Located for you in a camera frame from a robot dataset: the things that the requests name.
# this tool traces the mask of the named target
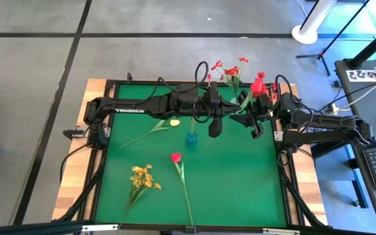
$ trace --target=gray floor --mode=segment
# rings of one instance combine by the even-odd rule
[[[0,1],[0,31],[75,32],[84,0]],[[312,3],[304,3],[309,12]],[[320,28],[336,33],[360,4],[338,3]],[[228,12],[241,12],[232,17]],[[289,33],[304,15],[293,0],[252,1],[94,1],[85,32],[134,33]],[[376,33],[364,10],[347,33]],[[18,192],[34,154],[72,39],[0,38],[0,225],[9,223]],[[296,55],[320,52],[328,40],[304,46],[292,39],[81,39],[61,106],[55,120],[37,184],[25,216],[26,223],[49,221],[59,187],[59,167],[70,141],[61,132],[70,129],[88,78],[137,80],[192,80],[198,62],[222,59],[232,64],[239,56],[251,62],[243,77],[251,81],[264,71],[271,82],[284,74],[298,84],[299,94],[311,107],[321,108],[336,95],[334,75],[327,77],[322,64]],[[326,54],[333,62],[352,57],[369,42],[340,40]],[[354,197],[351,186],[321,182],[329,223],[337,228],[376,231],[370,210],[350,208],[337,195]]]

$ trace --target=black desk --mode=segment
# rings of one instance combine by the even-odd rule
[[[352,70],[349,69],[346,66],[346,63],[344,61],[336,61],[335,62],[336,70],[337,70],[337,76],[339,77],[341,84],[343,86],[343,90],[346,93],[350,93],[358,88],[361,88],[363,86],[368,85],[367,82],[350,82],[346,71]],[[366,61],[361,69],[374,69],[376,67],[376,61]],[[348,101],[352,102],[357,97],[361,96],[361,94],[365,93],[368,89],[362,90],[360,92],[357,92],[353,95],[350,95],[348,97]],[[362,119],[366,120],[368,123],[370,123],[373,127],[373,135],[376,136],[376,90],[372,91],[369,95],[361,99],[359,102],[351,106],[352,112],[355,115],[360,116]],[[369,148],[375,148],[376,142],[373,143],[372,146]],[[376,190],[375,186],[373,184],[371,174],[369,172],[368,164],[364,157],[364,148],[357,146],[357,145],[351,145],[351,149],[354,153],[354,161],[357,164],[357,167],[360,169],[361,175],[365,181],[365,185],[369,194],[369,197],[372,201],[375,213],[376,213]],[[316,151],[313,152],[316,156],[324,155],[326,151]]]

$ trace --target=blue cup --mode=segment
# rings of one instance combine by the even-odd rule
[[[187,145],[187,148],[195,148],[197,142],[198,134],[195,131],[187,132],[187,134],[185,135],[185,144]]]

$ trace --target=wooden board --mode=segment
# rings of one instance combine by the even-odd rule
[[[77,120],[77,126],[86,128],[83,122],[83,116],[86,109],[87,101],[90,101],[96,97],[102,97],[104,94],[106,80],[104,79],[89,79],[87,87],[84,94],[84,99],[81,104],[80,113]],[[281,84],[282,92],[287,91],[288,87],[286,84]],[[298,94],[295,85],[292,85],[292,91],[295,95]],[[70,145],[70,151],[73,151],[77,147],[86,143],[86,138],[74,139]],[[302,149],[311,152],[309,146],[302,146]],[[61,217],[68,208],[73,204],[79,194],[82,192],[84,187],[84,180],[86,176],[86,171],[89,163],[89,155],[91,150],[88,148],[80,150],[75,153],[66,163],[65,171],[63,175],[63,180],[59,188],[59,194],[57,196],[57,201],[55,204],[54,212],[52,215],[53,219]],[[294,166],[296,170],[296,176],[298,181],[298,188],[301,197],[304,199],[305,203],[308,205],[310,210],[317,216],[317,218],[324,224],[327,224],[326,214],[324,212],[324,206],[321,198],[321,192],[319,188],[319,183],[317,181],[317,175],[314,167],[313,160],[307,154],[299,151],[293,155]],[[84,219],[89,219],[89,212],[91,210],[92,204],[90,203],[93,198],[93,193],[91,193],[87,200],[86,210],[84,213]],[[296,207],[294,199],[289,194],[289,204],[291,211],[292,223],[298,224],[298,217],[296,214]]]

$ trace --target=white stand base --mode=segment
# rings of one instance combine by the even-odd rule
[[[300,33],[301,25],[297,25],[292,29],[292,37],[297,40],[298,42],[301,42],[302,44],[313,44],[317,41],[317,32],[308,32],[305,35],[302,35]]]

